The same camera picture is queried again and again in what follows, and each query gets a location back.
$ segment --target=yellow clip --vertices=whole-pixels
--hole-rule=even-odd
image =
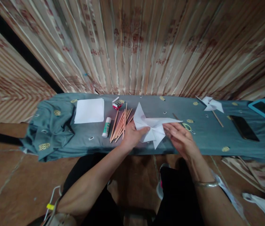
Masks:
[[[49,209],[49,210],[54,210],[54,205],[52,205],[52,204],[47,204],[47,209]]]

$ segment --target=blue cloth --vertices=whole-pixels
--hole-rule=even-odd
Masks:
[[[110,143],[109,137],[103,138],[102,132],[105,122],[74,124],[77,102],[73,100],[103,98],[104,118],[112,118],[110,128],[113,127],[116,110],[112,108],[112,101],[117,95],[97,94],[58,94],[50,100],[42,101],[38,105],[36,115],[30,122],[27,135],[22,139],[23,149],[37,154],[39,161],[51,161],[59,158],[78,157],[92,152],[108,153],[117,145]],[[146,117],[171,117],[174,113],[180,120],[191,126],[196,134],[192,134],[203,155],[227,155],[245,156],[249,158],[265,159],[265,118],[247,107],[249,101],[228,101],[221,100],[224,114],[215,111],[218,118],[224,125],[221,127],[211,111],[204,111],[205,105],[194,98],[164,96],[165,101],[160,100],[159,96],[132,96],[121,95],[120,100],[128,103],[128,109],[132,108],[133,115],[138,103],[140,102]],[[253,129],[260,142],[243,139],[238,133],[233,122],[227,118],[229,115],[243,117]],[[39,151],[39,146],[49,143],[50,147]],[[229,151],[223,152],[223,147],[229,147]],[[173,154],[177,151],[172,146],[170,140],[165,137],[155,150],[153,143],[139,143],[131,152],[133,155],[145,154]]]

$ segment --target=small box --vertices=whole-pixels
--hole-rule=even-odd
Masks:
[[[122,103],[120,101],[117,101],[115,103],[113,103],[113,108],[116,109],[116,110],[119,110],[120,107],[122,107]]]

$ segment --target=curtain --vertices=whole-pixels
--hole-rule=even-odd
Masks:
[[[265,0],[0,0],[65,92],[265,96]]]
[[[0,122],[20,123],[55,91],[0,34]]]

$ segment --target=black pants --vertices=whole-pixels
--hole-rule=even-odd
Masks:
[[[69,173],[63,195],[106,154],[81,157]],[[164,198],[152,225],[204,225],[195,188],[186,162],[179,160],[179,170],[161,168]],[[103,189],[82,225],[123,225],[120,211],[107,186]]]

